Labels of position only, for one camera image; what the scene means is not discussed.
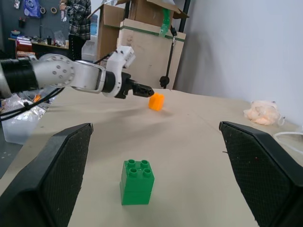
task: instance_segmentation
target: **beige table surface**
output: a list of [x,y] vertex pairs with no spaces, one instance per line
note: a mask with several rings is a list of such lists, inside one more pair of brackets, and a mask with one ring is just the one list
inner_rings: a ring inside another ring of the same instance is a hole
[[[250,123],[239,100],[158,90],[161,112],[148,99],[106,98],[67,88],[39,122],[34,135],[0,180],[0,194],[55,133],[92,122],[82,189],[71,227],[257,227],[235,181],[220,121],[254,126],[269,133],[294,130]],[[300,156],[291,155],[300,162]],[[150,161],[155,184],[147,206],[121,206],[119,181],[124,160]]]

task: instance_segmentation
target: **green lego brick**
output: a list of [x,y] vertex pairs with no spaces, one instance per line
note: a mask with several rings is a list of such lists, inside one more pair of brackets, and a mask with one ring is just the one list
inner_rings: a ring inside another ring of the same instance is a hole
[[155,177],[148,161],[125,161],[121,183],[124,192],[151,192]]
[[150,202],[150,192],[124,192],[122,182],[120,192],[122,205],[147,205]]

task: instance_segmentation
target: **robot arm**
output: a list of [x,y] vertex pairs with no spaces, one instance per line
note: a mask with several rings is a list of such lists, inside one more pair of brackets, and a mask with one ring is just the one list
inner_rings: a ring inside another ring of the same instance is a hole
[[135,96],[150,97],[151,87],[138,84],[123,73],[135,59],[129,46],[120,46],[107,60],[106,69],[86,61],[71,61],[58,54],[0,61],[0,98],[12,93],[70,86],[78,91],[100,93],[107,97],[126,98],[129,90]]

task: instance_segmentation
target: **plastic bag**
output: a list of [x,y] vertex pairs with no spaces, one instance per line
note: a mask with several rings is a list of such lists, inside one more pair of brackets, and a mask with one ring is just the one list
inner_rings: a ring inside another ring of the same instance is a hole
[[254,123],[262,125],[272,125],[277,123],[283,125],[285,117],[278,110],[276,102],[254,101],[251,102],[249,110],[244,110],[244,116]]
[[[47,96],[48,94],[50,94],[51,92],[53,92],[55,89],[57,89],[57,88],[52,87],[52,86],[46,86],[45,88],[40,89],[40,90],[19,92],[18,96],[21,99],[29,100],[29,102],[32,102],[33,100],[35,100],[35,98],[37,98],[37,96],[43,98],[43,97]],[[40,103],[38,106],[47,110],[54,99],[56,99],[56,96],[53,98],[50,98],[48,101]]]
[[59,46],[65,46],[65,37],[62,31],[56,31],[53,35],[55,37],[56,44]]
[[[28,104],[32,104],[32,102],[26,99],[22,99],[18,95],[13,95],[12,97],[6,99],[4,113],[24,107],[24,102],[27,102]],[[39,106],[34,106],[29,111],[19,114],[13,119],[35,122],[38,121],[43,116],[44,113],[45,113],[45,109]]]
[[20,8],[20,0],[15,0],[14,8],[15,9],[19,9]]
[[67,20],[66,12],[65,12],[65,10],[61,10],[61,21],[65,22],[66,20]]

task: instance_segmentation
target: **pegboard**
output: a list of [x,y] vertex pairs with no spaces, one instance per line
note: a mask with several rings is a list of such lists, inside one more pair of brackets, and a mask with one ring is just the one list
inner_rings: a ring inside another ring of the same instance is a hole
[[[42,26],[41,36],[47,38],[53,37],[53,33],[61,30],[64,37],[68,39],[69,20],[61,21],[61,12],[59,10],[59,0],[39,0],[40,5],[46,9],[46,14],[41,18],[30,18],[24,15],[24,0],[21,0],[20,8],[14,8],[15,0],[0,0],[0,14],[2,16],[2,31],[3,42],[5,44],[5,51],[14,56],[13,44],[8,40],[10,32],[13,30],[21,31],[23,35],[39,36],[39,27]],[[57,14],[51,13],[51,8],[57,8]],[[24,28],[18,27],[19,18],[26,18],[26,25]]]

